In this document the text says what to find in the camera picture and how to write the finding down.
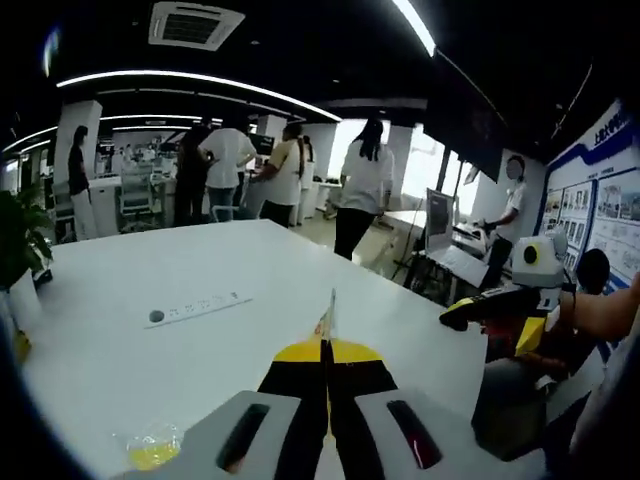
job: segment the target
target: black ceiling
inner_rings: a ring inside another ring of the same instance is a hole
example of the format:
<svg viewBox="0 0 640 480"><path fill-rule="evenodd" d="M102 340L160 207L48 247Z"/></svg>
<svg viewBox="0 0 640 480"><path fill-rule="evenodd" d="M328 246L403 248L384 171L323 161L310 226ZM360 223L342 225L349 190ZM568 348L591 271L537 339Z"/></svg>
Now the black ceiling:
<svg viewBox="0 0 640 480"><path fill-rule="evenodd" d="M98 98L104 115L224 117L238 108L247 115L265 113L262 106L267 106L307 121L329 121L281 100L193 80L128 77L55 87L56 82L74 76L111 70L215 75L315 105L351 98L429 99L436 95L486 105L479 89L504 120L505 146L543 161L575 140L615 96L604 45L616 17L605 15L602 6L548 0L530 5L503 0L411 1L441 52L433 59L392 0L201 1L246 15L217 52L149 45L153 2L44 2L37 6L20 2L6 12L7 28L0 38L5 48L9 46L4 58L7 86L0 143L13 141L11 127L18 138L47 128L56 123L62 102L87 98ZM59 54L46 78L42 46L56 27L61 32ZM578 101L554 135L589 71ZM97 95L122 89L129 91ZM380 111L379 107L327 109L342 117ZM402 124L425 115L406 108L384 111Z"/></svg>

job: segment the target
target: photo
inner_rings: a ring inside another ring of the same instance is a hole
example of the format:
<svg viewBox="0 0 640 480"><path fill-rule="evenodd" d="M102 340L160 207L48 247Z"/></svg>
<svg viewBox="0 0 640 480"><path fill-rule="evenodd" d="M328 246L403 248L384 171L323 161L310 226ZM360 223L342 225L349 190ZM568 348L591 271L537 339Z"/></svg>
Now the photo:
<svg viewBox="0 0 640 480"><path fill-rule="evenodd" d="M609 185L601 190L598 199L598 215L618 218L620 213L620 185Z"/></svg>
<svg viewBox="0 0 640 480"><path fill-rule="evenodd" d="M584 223L581 223L580 225L578 225L578 230L576 230L576 239L575 242L580 245L580 242L582 241L582 236L584 235Z"/></svg>
<svg viewBox="0 0 640 480"><path fill-rule="evenodd" d="M625 192L620 203L620 218L640 221L640 192Z"/></svg>
<svg viewBox="0 0 640 480"><path fill-rule="evenodd" d="M567 240L573 242L573 236L576 233L576 222L571 222L571 226L569 227L569 234L567 235Z"/></svg>

